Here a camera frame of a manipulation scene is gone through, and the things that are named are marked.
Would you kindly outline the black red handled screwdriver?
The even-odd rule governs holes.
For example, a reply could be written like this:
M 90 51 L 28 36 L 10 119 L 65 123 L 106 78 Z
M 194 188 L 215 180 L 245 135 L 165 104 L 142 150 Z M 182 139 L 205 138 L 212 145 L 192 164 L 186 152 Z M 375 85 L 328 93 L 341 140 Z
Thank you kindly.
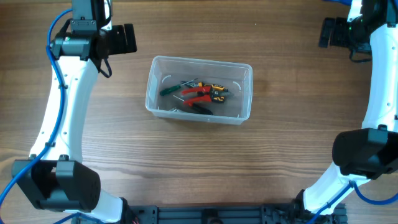
M 213 113 L 209 109 L 206 109 L 196 103 L 189 103 L 188 106 L 200 114 L 213 115 Z

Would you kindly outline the green handled screwdriver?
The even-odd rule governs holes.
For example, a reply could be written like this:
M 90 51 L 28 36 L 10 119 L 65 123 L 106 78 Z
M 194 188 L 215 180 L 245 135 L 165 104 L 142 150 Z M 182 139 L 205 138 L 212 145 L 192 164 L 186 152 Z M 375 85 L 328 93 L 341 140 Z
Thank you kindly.
M 160 96 L 168 95 L 170 93 L 173 93 L 173 92 L 181 89 L 183 86 L 187 86 L 187 87 L 191 88 L 191 87 L 193 87 L 195 85 L 194 84 L 195 80 L 197 80 L 197 78 L 194 78 L 193 80 L 190 80 L 190 81 L 183 81 L 182 80 L 180 82 L 180 84 L 177 84 L 177 85 L 174 85 L 174 86 L 171 86 L 171 87 L 163 89 L 162 91 L 159 92 L 159 95 Z

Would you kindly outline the orange black pliers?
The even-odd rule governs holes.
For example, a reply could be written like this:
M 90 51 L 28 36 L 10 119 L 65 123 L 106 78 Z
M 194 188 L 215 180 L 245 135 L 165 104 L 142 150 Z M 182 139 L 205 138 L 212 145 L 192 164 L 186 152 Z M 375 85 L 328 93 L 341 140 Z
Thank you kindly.
M 186 105 L 199 102 L 224 103 L 229 96 L 229 90 L 218 84 L 206 84 L 203 82 L 189 83 L 188 89 L 181 92 L 182 96 L 196 93 L 196 97 L 188 99 Z

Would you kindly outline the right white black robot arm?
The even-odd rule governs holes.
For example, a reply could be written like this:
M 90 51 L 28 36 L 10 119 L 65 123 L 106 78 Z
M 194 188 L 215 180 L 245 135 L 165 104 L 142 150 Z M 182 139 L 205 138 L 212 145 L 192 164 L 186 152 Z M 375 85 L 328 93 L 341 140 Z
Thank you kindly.
M 397 1 L 343 4 L 350 8 L 348 17 L 325 18 L 318 45 L 347 48 L 352 62 L 356 53 L 369 56 L 358 60 L 372 63 L 368 107 L 361 129 L 337 135 L 329 168 L 292 201 L 291 223 L 325 223 L 351 192 L 373 205 L 397 201 L 396 195 L 371 200 L 359 191 L 360 185 L 397 170 Z

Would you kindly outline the silver metal wrench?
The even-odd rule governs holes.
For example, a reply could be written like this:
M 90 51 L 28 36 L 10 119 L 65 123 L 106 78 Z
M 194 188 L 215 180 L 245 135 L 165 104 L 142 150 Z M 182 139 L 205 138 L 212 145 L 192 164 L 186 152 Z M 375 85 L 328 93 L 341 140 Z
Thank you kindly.
M 178 108 L 172 108 L 169 111 L 172 111 L 172 112 L 184 112 L 183 110 L 180 110 Z

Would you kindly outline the red handled pruning shears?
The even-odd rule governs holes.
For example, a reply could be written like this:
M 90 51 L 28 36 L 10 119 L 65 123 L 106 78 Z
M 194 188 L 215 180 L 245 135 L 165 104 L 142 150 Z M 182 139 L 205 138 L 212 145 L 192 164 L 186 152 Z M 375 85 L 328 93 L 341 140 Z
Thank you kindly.
M 182 91 L 182 95 L 189 95 L 196 93 L 196 97 L 184 100 L 184 104 L 210 102 L 210 103 L 224 103 L 226 98 L 231 94 L 226 88 L 214 87 L 213 85 L 199 86 Z

